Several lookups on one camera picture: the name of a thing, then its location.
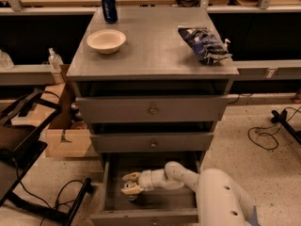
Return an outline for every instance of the plastic bottle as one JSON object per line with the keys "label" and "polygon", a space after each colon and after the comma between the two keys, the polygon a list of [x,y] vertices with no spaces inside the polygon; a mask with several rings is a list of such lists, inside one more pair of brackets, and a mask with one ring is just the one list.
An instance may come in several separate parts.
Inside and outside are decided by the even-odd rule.
{"label": "plastic bottle", "polygon": [[12,67],[14,67],[14,64],[10,56],[6,52],[0,50],[0,68],[11,69]]}
{"label": "plastic bottle", "polygon": [[63,64],[61,56],[56,54],[53,48],[49,49],[49,54],[48,61],[51,68],[55,71],[61,71],[60,65]]}

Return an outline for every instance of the concrete floor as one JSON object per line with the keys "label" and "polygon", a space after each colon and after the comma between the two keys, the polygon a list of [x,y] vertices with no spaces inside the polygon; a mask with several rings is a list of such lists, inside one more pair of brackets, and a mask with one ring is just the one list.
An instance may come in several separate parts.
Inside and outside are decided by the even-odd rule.
{"label": "concrete floor", "polygon": [[[273,125],[270,122],[273,109],[280,113],[285,107],[298,108],[300,105],[292,104],[290,97],[252,95],[241,96],[235,102],[235,95],[231,96],[229,101],[235,103],[227,107],[222,121],[217,124],[211,149],[206,153],[201,166],[203,169],[221,169],[241,185],[255,199],[261,226],[301,225],[301,146],[284,128],[275,135],[279,145],[272,151],[256,146],[247,136],[252,127]],[[288,109],[288,112],[290,117],[293,111]],[[290,121],[296,130],[301,130],[300,118],[300,113],[297,113]],[[269,137],[259,137],[256,133],[252,137],[267,148],[276,145]],[[99,210],[103,191],[102,176],[103,169],[96,158],[64,159],[42,155],[23,182],[28,190],[53,205],[60,188],[68,181],[90,177],[95,191],[85,196],[72,224],[90,226],[93,224],[89,215]],[[78,183],[70,184],[64,190],[61,200],[73,199],[79,187]],[[42,203],[28,196],[20,186],[15,192],[24,199]],[[28,216],[12,208],[9,202],[0,208],[1,226],[57,225],[47,220],[41,223],[41,218]]]}

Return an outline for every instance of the cabinet top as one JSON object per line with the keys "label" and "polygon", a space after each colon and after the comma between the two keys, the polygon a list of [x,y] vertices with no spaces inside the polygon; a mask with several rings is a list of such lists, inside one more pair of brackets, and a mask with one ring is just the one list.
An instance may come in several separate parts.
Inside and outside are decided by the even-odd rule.
{"label": "cabinet top", "polygon": [[[204,66],[178,33],[178,25],[206,26],[219,35],[203,8],[118,8],[119,20],[104,21],[97,9],[73,58],[69,80],[216,78],[237,74],[231,59]],[[126,42],[111,55],[87,45],[87,37],[102,29],[123,32]]]}

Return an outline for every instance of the black stand leg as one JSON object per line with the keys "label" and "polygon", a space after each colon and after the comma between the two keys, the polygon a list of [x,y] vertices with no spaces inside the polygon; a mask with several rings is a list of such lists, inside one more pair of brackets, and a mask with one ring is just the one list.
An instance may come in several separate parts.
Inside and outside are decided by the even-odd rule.
{"label": "black stand leg", "polygon": [[277,120],[284,126],[284,128],[293,136],[293,138],[298,141],[301,145],[301,131],[296,132],[286,121],[283,119],[278,112],[272,111],[272,114],[277,118]]}
{"label": "black stand leg", "polygon": [[69,225],[71,225],[71,223],[74,219],[74,216],[76,215],[76,212],[77,212],[83,198],[85,197],[85,194],[92,192],[93,188],[90,183],[91,183],[91,179],[86,178],[79,194],[76,197],[76,200],[74,201],[74,203],[71,207],[71,210],[68,213],[63,213],[63,212],[57,211],[53,208],[49,208],[49,207],[35,204],[32,202],[27,202],[27,201],[21,199],[18,195],[14,194],[13,192],[9,193],[7,199],[9,201],[11,201],[12,203],[14,203],[17,207],[19,207],[27,212],[33,213],[42,218],[47,218],[52,221],[62,223],[62,225],[64,225],[64,226],[69,226]]}

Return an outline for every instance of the dark blue can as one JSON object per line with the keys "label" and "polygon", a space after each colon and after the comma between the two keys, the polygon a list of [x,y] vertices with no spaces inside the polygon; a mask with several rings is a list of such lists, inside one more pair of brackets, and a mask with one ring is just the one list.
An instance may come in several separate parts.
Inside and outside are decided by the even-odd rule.
{"label": "dark blue can", "polygon": [[102,0],[103,17],[106,22],[114,23],[119,17],[116,10],[116,0]]}

